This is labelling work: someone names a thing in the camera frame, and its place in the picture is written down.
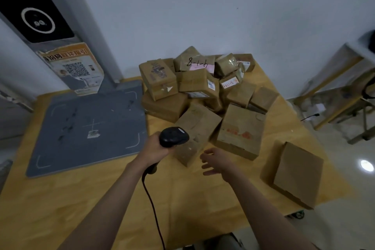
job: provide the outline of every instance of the gray mat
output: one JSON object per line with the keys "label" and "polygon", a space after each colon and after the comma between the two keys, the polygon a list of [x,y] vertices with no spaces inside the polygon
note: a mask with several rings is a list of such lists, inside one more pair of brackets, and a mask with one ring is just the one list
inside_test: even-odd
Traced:
{"label": "gray mat", "polygon": [[26,176],[43,176],[138,153],[147,138],[142,94],[142,83],[135,80],[98,94],[55,96]]}

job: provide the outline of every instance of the qr code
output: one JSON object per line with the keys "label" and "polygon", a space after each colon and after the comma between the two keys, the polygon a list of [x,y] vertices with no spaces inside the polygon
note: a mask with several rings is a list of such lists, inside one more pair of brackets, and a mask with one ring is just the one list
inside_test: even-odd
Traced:
{"label": "qr code", "polygon": [[83,66],[83,64],[81,62],[75,62],[75,63],[70,63],[70,64],[63,64],[63,67],[73,77],[80,77],[80,76],[90,75],[90,73],[87,71],[87,69]]}

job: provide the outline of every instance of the white ring light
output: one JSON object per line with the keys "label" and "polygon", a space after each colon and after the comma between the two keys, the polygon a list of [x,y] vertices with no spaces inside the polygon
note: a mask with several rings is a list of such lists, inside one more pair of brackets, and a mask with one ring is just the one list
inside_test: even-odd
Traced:
{"label": "white ring light", "polygon": [[[40,31],[40,30],[37,30],[35,29],[33,26],[31,26],[27,21],[26,21],[26,18],[25,18],[25,14],[26,12],[28,11],[37,11],[39,13],[42,13],[44,16],[46,16],[52,23],[52,28],[49,30],[49,31]],[[33,8],[33,7],[27,7],[25,8],[24,10],[22,10],[21,12],[21,17],[22,17],[22,20],[25,22],[25,24],[27,26],[29,26],[31,29],[33,29],[34,31],[38,32],[38,33],[42,33],[42,34],[50,34],[52,33],[55,29],[56,29],[56,26],[55,26],[55,22],[52,20],[52,18],[50,16],[47,15],[47,13],[43,12],[42,10],[39,10],[39,9],[36,9],[36,8]]]}

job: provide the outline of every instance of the pink label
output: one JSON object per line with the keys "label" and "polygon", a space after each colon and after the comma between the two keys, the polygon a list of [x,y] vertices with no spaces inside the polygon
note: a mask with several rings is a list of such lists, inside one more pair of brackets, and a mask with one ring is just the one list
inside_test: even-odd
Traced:
{"label": "pink label", "polygon": [[197,69],[202,69],[205,68],[209,73],[213,73],[215,70],[215,65],[213,64],[197,64],[197,63],[192,63],[190,66],[190,70],[197,70]]}

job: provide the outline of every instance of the person's right hand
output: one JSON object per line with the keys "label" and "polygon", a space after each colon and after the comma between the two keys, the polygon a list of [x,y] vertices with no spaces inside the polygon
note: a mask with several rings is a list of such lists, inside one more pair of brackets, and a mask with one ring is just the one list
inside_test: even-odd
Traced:
{"label": "person's right hand", "polygon": [[211,170],[203,172],[204,176],[210,176],[214,174],[221,174],[224,181],[228,182],[233,175],[240,173],[240,169],[229,160],[226,152],[220,148],[209,148],[201,154],[200,159],[202,163],[202,169],[211,168]]}

